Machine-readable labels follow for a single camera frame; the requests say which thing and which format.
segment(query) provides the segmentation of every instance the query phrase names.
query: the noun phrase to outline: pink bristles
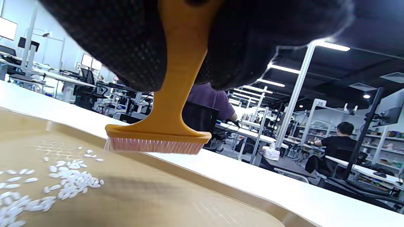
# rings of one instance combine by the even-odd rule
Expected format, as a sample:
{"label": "pink bristles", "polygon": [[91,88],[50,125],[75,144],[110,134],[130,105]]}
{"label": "pink bristles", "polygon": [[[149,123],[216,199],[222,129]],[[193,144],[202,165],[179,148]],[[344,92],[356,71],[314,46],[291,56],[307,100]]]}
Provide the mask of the pink bristles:
{"label": "pink bristles", "polygon": [[108,138],[105,150],[109,151],[134,151],[134,152],[158,152],[158,153],[182,153],[198,154],[203,143],[184,143],[173,141]]}

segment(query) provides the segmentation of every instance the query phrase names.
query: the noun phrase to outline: gloved hand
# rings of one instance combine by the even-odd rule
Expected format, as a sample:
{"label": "gloved hand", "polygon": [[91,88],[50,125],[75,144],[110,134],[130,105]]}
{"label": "gloved hand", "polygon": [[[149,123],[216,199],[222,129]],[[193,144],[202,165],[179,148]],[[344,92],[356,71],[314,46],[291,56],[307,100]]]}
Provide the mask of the gloved hand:
{"label": "gloved hand", "polygon": [[[167,48],[157,0],[40,2],[127,86],[143,92],[160,90]],[[208,0],[197,2],[193,7]],[[226,90],[255,82],[278,48],[332,36],[352,20],[352,0],[224,0],[196,83],[211,82],[215,89]]]}

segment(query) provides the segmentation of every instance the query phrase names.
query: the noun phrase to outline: air vent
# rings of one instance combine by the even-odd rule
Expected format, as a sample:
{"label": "air vent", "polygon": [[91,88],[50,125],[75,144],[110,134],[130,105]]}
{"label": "air vent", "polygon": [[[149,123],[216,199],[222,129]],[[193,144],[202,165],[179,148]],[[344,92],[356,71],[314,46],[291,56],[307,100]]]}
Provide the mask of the air vent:
{"label": "air vent", "polygon": [[376,90],[377,88],[374,88],[372,86],[363,84],[363,83],[356,83],[356,84],[351,84],[350,85],[351,88],[355,88],[358,90],[362,90],[362,91],[371,91],[371,90]]}
{"label": "air vent", "polygon": [[381,76],[380,78],[383,78],[386,80],[391,80],[396,83],[404,84],[404,73],[399,73],[399,72],[390,73],[390,74]]}

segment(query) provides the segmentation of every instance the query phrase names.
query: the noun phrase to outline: tray rim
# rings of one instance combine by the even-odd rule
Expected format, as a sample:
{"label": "tray rim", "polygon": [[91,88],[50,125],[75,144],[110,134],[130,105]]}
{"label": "tray rim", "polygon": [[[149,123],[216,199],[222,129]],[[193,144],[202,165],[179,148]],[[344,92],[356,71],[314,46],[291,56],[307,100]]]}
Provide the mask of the tray rim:
{"label": "tray rim", "polygon": [[[9,112],[13,115],[21,115],[27,118],[32,118],[36,120],[42,121],[44,125],[46,125],[46,128],[43,129],[38,129],[38,130],[49,130],[49,131],[55,131],[57,133],[61,133],[64,135],[67,135],[69,137],[83,140],[84,137],[90,137],[91,141],[85,140],[86,143],[92,144],[96,147],[99,147],[103,149],[103,145],[106,142],[105,138],[99,137],[97,135],[88,133],[84,130],[81,130],[79,128],[75,128],[72,126],[69,126],[67,124],[63,124],[60,122],[55,122],[52,120],[47,120],[45,118],[40,118],[36,116],[32,116],[26,113],[21,113],[18,111],[13,111],[10,109],[2,108],[0,107],[0,114],[1,112]],[[213,191],[214,193],[223,195],[225,197],[228,197],[232,200],[235,200],[236,202],[240,202],[243,204],[246,204],[252,208],[264,211],[265,213],[268,213],[275,218],[277,218],[279,221],[281,221],[286,227],[312,227],[312,226],[317,226],[320,227],[320,225],[317,225],[313,223],[310,220],[307,220],[306,218],[302,217],[301,215],[298,215],[294,213],[293,211],[290,211],[289,209],[283,207],[280,204],[277,204],[273,201],[270,201],[266,198],[263,198],[261,196],[255,195],[251,192],[233,187],[229,184],[226,184],[224,182],[220,182],[216,179],[213,179],[211,177],[205,176],[203,174],[200,174],[196,171],[187,169],[185,167],[182,167],[178,164],[172,163],[170,161],[164,160],[160,157],[153,156],[149,153],[145,152],[131,152],[130,155],[125,155],[122,153],[116,153],[124,158],[130,159],[135,162],[139,162],[141,164],[144,164],[146,166],[149,166],[151,168],[157,169],[159,171],[162,171],[166,174],[169,174],[171,176],[175,176],[177,178],[180,178],[182,180],[185,180],[187,182],[190,182],[192,184],[195,184],[199,187],[203,187],[209,191]],[[273,210],[270,212],[268,209],[277,209],[276,212],[277,214],[274,215]]]}

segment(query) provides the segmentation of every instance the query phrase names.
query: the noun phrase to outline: purple shirt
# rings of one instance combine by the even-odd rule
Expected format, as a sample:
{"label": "purple shirt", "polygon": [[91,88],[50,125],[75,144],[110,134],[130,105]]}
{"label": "purple shirt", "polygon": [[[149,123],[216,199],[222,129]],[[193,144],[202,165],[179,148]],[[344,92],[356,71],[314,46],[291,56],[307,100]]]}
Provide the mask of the purple shirt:
{"label": "purple shirt", "polygon": [[219,120],[226,120],[235,113],[226,92],[213,89],[210,83],[195,84],[189,93],[187,101],[219,110],[219,115],[217,116]]}

